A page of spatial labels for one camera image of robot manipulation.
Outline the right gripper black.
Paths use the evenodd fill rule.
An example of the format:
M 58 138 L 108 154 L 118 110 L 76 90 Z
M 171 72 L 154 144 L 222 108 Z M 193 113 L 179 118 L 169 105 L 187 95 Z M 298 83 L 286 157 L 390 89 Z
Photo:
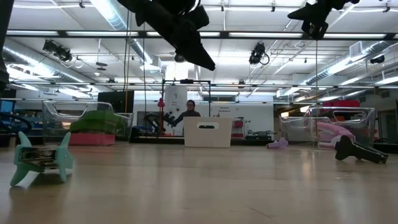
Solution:
M 302 30 L 312 39 L 320 40 L 328 28 L 326 18 L 332 9 L 340 10 L 345 0 L 319 0 L 314 4 L 306 3 L 304 7 L 290 12 L 289 19 L 304 19 Z

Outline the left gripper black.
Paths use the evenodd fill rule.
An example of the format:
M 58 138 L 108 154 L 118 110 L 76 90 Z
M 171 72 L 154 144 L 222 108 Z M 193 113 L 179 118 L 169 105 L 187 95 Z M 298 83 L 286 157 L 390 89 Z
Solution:
M 137 0 L 135 15 L 138 26 L 149 24 L 160 34 L 173 32 L 171 43 L 177 54 L 190 63 L 208 70 L 215 69 L 215 63 L 205 50 L 199 29 L 209 24 L 209 17 L 201 1 L 196 0 Z M 177 29 L 188 26 L 188 29 Z

